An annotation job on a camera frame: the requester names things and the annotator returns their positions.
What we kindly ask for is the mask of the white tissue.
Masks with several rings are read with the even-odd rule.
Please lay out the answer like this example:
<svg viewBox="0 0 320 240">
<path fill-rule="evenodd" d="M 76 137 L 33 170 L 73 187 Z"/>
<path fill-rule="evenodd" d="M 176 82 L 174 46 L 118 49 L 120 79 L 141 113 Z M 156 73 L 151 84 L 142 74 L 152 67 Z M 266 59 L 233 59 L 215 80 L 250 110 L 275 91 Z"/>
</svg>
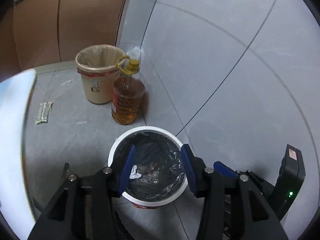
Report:
<svg viewBox="0 0 320 240">
<path fill-rule="evenodd" d="M 141 174 L 139 166 L 133 165 L 131 168 L 129 179 L 130 180 L 139 179 L 141 176 L 142 176 L 142 174 Z"/>
</svg>

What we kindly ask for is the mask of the beige trash bin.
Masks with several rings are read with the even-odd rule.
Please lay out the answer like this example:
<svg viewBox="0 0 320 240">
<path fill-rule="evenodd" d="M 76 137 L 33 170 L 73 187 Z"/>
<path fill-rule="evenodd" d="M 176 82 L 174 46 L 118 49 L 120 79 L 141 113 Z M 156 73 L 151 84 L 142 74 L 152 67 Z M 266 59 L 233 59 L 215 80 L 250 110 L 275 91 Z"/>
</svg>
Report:
<svg viewBox="0 0 320 240">
<path fill-rule="evenodd" d="M 112 100 L 113 83 L 123 66 L 126 54 L 118 47 L 101 44 L 87 47 L 77 53 L 75 64 L 85 97 L 91 103 L 102 105 Z"/>
</svg>

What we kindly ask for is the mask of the brown kitchen cabinets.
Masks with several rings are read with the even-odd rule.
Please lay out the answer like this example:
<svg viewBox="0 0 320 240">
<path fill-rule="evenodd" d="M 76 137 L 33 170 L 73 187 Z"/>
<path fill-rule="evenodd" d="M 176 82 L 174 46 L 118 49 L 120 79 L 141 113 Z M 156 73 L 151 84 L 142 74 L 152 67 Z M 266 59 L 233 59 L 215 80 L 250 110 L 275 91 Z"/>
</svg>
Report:
<svg viewBox="0 0 320 240">
<path fill-rule="evenodd" d="M 1 0 L 1 79 L 116 45 L 126 0 Z"/>
</svg>

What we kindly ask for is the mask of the white bin black liner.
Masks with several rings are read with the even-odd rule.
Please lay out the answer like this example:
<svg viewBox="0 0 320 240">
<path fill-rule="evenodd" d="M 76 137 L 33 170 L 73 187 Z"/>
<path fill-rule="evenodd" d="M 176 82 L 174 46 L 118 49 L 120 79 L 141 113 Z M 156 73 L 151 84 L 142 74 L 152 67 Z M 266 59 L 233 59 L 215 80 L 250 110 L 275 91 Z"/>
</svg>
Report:
<svg viewBox="0 0 320 240">
<path fill-rule="evenodd" d="M 123 133 L 112 145 L 108 165 L 121 157 L 125 179 L 121 196 L 136 206 L 153 209 L 175 201 L 187 188 L 188 181 L 181 159 L 182 143 L 170 132 L 154 126 L 140 126 Z M 142 176 L 130 180 L 133 165 Z"/>
</svg>

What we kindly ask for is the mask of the cooking oil bottle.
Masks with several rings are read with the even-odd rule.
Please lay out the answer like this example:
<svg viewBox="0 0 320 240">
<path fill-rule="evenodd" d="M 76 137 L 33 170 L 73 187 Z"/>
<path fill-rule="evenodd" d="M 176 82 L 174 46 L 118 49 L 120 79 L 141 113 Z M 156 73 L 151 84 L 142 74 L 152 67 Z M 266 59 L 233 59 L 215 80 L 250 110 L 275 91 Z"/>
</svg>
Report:
<svg viewBox="0 0 320 240">
<path fill-rule="evenodd" d="M 119 73 L 113 83 L 112 117 L 121 125 L 130 125 L 137 117 L 145 94 L 140 63 L 124 55 L 117 59 L 115 66 Z"/>
</svg>

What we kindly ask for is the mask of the floor drain wrapper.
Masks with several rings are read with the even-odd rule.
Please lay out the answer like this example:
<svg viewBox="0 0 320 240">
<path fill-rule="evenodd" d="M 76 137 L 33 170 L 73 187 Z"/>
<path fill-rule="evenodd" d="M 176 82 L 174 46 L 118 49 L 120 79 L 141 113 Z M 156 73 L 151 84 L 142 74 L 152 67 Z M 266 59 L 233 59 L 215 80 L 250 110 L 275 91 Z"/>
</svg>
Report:
<svg viewBox="0 0 320 240">
<path fill-rule="evenodd" d="M 53 103 L 51 101 L 40 103 L 35 124 L 47 123 Z"/>
</svg>

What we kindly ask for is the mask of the landscape print folding table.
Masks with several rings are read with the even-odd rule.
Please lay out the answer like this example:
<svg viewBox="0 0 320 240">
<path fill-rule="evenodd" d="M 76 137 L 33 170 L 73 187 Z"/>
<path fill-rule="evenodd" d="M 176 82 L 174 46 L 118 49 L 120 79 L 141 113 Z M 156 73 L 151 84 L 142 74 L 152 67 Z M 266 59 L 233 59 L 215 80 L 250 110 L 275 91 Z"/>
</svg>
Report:
<svg viewBox="0 0 320 240">
<path fill-rule="evenodd" d="M 24 119 L 35 79 L 29 69 L 1 82 L 1 213 L 20 239 L 27 239 L 35 224 L 22 164 Z"/>
</svg>

